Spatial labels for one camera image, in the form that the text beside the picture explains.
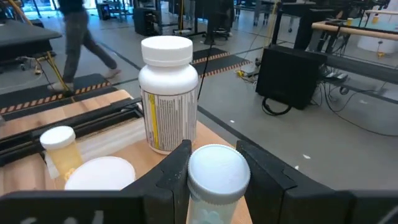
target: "shoe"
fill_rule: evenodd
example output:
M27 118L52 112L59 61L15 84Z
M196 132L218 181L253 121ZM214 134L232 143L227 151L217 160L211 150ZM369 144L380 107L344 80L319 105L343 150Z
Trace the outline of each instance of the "shoe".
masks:
M104 75L104 78L114 78L117 74L119 74L122 70L120 69L109 69L109 71Z
M73 83L65 83L65 85L70 91L73 91ZM64 89L63 85L60 82L53 83L47 86L47 88L52 91L67 91L66 89Z

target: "person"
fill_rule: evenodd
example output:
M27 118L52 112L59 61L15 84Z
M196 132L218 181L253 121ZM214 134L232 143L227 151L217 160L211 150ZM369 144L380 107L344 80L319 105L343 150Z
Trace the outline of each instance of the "person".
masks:
M109 68L104 74L105 78L114 78L121 71L118 65L96 42L88 30L88 14L83 7L83 0L58 0L59 9L63 14L66 30L66 55L65 68L63 70L63 82L69 90L73 91L73 79L76 75L80 59L81 46L84 45L90 52ZM60 82L48 86L49 90L63 91Z

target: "yellow stripe on label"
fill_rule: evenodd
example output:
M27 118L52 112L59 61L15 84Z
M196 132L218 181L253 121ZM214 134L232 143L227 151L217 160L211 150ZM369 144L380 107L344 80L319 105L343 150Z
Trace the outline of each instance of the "yellow stripe on label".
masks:
M150 113L152 115L152 125L154 128L154 141L155 148L159 148L159 134L157 133L157 120L156 120L156 108L155 108L155 96L153 94L149 94L150 101Z

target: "white lid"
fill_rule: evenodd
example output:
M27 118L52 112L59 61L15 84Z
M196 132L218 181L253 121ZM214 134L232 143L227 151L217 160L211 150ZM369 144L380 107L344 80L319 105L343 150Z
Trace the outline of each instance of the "white lid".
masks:
M192 61L192 40L178 36L155 36L141 41L142 58L148 65L172 67Z
M40 136L40 143L46 150L54 150L69 146L75 139L73 128L58 126L44 132Z
M136 171L128 161L104 156L77 168L65 184L65 190L121 190L135 179Z
M238 201L249 180L250 169L245 158L228 146L202 146L188 162L188 187L208 203L226 205Z

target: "yellow and black striped tape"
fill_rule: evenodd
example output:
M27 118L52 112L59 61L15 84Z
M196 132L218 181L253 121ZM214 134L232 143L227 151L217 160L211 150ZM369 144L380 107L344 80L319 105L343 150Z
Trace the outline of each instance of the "yellow and black striped tape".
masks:
M95 85L92 85L92 86L89 86L89 87L84 87L82 89L75 90L75 95L79 95L79 94L82 94L82 93L87 93L87 92L89 92L91 90L103 88L103 87L110 86L110 85L111 85L110 82L103 82L103 83L95 84ZM15 111L19 111L21 109L31 108L33 106L44 105L46 103L51 103L53 101L61 100L63 98L65 98L65 96L62 93L59 93L59 94L48 96L48 97L41 98L41 99L38 99L38 100L32 100L30 102L20 103L18 105L9 106L7 108L2 108L0 110L0 114L8 114L8 113L12 113L12 112L15 112Z
M211 71L211 72L206 72L205 74L201 74L200 78L202 78L203 76L209 77L209 76L216 75L216 74L219 74L219 73L222 73L222 72L227 72L227 71L230 71L232 69L239 68L239 67L242 67L243 65L247 65L247 64L250 64L250 63L251 63L251 61L246 60L244 62L237 63L235 65L231 65L231 66L228 66L228 67L225 67L225 68L217 69L217 70L214 70L214 71Z
M229 55L231 55L229 52L225 52L225 53L218 54L218 55L212 55L212 56L209 57L209 60L214 60L214 59L226 57L226 56L229 56ZM206 59L207 59L207 57L196 59L196 60L194 60L192 62L192 65L198 64L198 63L202 63L202 62L206 62Z

